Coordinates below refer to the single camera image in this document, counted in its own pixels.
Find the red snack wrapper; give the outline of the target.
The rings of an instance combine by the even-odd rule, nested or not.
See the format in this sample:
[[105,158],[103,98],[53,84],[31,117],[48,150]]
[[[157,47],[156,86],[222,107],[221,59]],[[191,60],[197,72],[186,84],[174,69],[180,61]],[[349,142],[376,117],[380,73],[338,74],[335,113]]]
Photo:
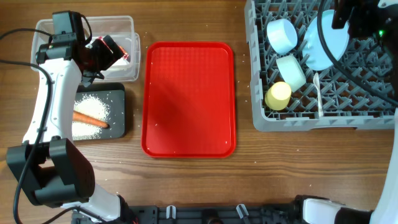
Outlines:
[[100,36],[97,39],[104,43],[104,45],[111,52],[114,60],[128,58],[129,54],[120,45],[118,45],[110,35]]

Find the white rice pile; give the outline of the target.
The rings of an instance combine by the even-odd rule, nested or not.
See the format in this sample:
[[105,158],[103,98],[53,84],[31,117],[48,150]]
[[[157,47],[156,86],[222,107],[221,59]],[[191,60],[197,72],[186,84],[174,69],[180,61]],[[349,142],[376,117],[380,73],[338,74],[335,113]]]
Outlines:
[[[83,95],[81,100],[75,102],[74,111],[85,114],[108,123],[110,108],[94,95]],[[73,140],[98,139],[105,128],[92,126],[72,120]]]

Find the orange carrot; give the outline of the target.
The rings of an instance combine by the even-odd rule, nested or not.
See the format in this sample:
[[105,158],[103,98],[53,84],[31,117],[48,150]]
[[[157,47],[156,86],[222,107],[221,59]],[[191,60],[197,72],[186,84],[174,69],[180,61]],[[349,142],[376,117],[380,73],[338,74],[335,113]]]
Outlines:
[[85,114],[79,113],[77,111],[73,112],[73,121],[81,122],[85,124],[90,124],[92,126],[100,127],[100,128],[109,128],[109,124],[105,121],[98,120],[96,118],[92,118]]

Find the white plastic spoon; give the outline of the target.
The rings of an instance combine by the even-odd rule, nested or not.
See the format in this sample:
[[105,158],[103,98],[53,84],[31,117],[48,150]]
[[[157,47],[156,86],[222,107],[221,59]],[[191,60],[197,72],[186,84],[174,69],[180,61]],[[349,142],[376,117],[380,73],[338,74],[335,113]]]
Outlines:
[[322,103],[322,94],[320,89],[320,79],[319,74],[315,73],[313,76],[313,84],[317,91],[317,104],[318,104],[318,117],[323,117],[323,103]]

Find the light blue bowl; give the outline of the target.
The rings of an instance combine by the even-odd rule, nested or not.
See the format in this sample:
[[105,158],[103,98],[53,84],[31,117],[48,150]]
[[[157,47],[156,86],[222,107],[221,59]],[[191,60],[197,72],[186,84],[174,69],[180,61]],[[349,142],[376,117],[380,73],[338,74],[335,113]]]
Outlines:
[[294,25],[287,19],[271,21],[266,31],[271,47],[280,55],[287,54],[297,45],[297,32]]

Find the green bowl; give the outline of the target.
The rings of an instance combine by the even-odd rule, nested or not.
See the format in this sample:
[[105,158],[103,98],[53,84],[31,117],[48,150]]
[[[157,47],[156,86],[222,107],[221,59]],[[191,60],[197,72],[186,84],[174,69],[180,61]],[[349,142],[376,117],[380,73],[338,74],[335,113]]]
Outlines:
[[278,58],[277,68],[283,80],[290,86],[292,92],[296,92],[306,83],[304,72],[293,55]]

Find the yellow plastic cup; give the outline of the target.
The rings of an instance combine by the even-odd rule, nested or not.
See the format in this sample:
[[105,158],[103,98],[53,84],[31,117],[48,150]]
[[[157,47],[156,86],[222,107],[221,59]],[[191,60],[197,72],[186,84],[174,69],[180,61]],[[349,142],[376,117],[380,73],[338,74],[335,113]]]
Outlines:
[[284,109],[290,101],[292,90],[286,82],[273,84],[265,94],[265,103],[272,110]]

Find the white napkin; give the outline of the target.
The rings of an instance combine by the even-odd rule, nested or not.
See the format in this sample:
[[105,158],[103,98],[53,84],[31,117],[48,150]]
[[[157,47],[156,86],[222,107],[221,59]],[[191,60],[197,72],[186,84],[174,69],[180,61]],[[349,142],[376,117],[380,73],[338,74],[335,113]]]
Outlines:
[[106,70],[102,70],[101,72],[116,72],[121,70],[126,70],[131,66],[131,63],[128,59],[122,57],[117,60],[112,66],[107,68]]

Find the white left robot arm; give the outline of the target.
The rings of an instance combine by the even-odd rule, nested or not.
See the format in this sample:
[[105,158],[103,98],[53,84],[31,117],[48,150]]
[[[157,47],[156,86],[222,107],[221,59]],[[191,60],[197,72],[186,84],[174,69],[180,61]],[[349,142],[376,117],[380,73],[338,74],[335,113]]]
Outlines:
[[52,15],[54,32],[36,54],[40,81],[34,114],[20,146],[7,150],[6,162],[17,180],[13,215],[20,223],[19,198],[35,206],[77,211],[96,223],[137,223],[120,195],[95,182],[92,165],[75,147],[72,122],[76,91],[103,77],[125,51],[110,37],[86,34],[87,18],[74,11]]

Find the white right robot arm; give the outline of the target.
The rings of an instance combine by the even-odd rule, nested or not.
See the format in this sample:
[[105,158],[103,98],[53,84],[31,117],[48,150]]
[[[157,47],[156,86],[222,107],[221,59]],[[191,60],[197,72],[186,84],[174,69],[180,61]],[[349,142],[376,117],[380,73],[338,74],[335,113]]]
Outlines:
[[294,215],[304,223],[397,223],[397,133],[322,132],[295,147],[301,187],[321,196],[295,199]]

